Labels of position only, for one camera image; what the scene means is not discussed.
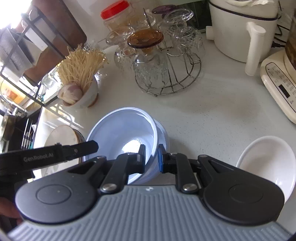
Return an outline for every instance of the black rim stripe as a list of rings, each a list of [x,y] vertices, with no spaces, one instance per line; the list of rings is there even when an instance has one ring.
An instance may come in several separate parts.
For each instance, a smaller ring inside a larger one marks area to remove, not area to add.
[[[255,16],[251,16],[251,15],[247,15],[247,14],[243,14],[243,13],[239,13],[239,12],[234,12],[232,10],[228,10],[228,9],[219,7],[219,6],[215,5],[215,4],[213,4],[211,1],[209,1],[209,3],[211,5],[213,5],[214,7],[218,8],[218,9],[221,9],[221,10],[223,10],[225,12],[229,12],[229,13],[232,13],[232,14],[235,14],[235,15],[246,17],[246,18],[252,18],[252,19],[257,19],[257,20],[264,20],[264,21],[274,21],[274,20],[277,20],[278,19],[278,15],[275,18],[255,17]]]

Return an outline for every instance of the countertop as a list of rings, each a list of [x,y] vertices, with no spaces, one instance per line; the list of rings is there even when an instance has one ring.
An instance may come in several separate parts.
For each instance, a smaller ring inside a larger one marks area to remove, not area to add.
[[[143,93],[133,76],[123,76],[113,61],[115,48],[108,48],[105,51],[109,64],[101,71],[96,104],[74,111],[58,101],[50,110],[43,108],[34,148],[42,147],[49,133],[62,124],[71,125],[87,138],[104,115],[133,106],[145,110],[164,126],[170,138],[170,152],[180,152],[188,158],[208,154],[235,166],[243,150],[266,135],[284,139],[296,153],[296,125],[277,106],[263,85],[259,70],[255,76],[247,76],[245,64],[222,54],[212,41],[205,40],[205,48],[199,78],[184,91],[158,97]],[[173,175],[162,174],[149,184],[174,182]],[[294,191],[278,219],[292,233],[296,231],[295,207]]]

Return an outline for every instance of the human hand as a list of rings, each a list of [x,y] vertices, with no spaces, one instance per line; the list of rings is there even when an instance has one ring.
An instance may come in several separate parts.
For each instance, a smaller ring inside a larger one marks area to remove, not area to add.
[[[22,222],[20,214],[15,205],[4,197],[0,197],[0,214],[9,218],[15,218],[17,220],[17,224]]]

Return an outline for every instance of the garlic bulb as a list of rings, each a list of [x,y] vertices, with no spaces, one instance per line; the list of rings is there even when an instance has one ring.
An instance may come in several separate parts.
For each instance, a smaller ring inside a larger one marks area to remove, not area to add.
[[[77,84],[66,84],[64,85],[57,95],[59,99],[64,100],[68,104],[75,104],[82,98],[82,90]]]

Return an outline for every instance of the gray ribbed panel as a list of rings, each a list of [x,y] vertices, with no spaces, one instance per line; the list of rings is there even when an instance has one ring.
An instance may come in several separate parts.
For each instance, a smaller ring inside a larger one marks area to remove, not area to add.
[[[211,215],[194,195],[174,186],[125,186],[103,196],[81,219],[47,226],[24,222],[14,241],[284,241],[290,234],[277,223],[242,227]]]

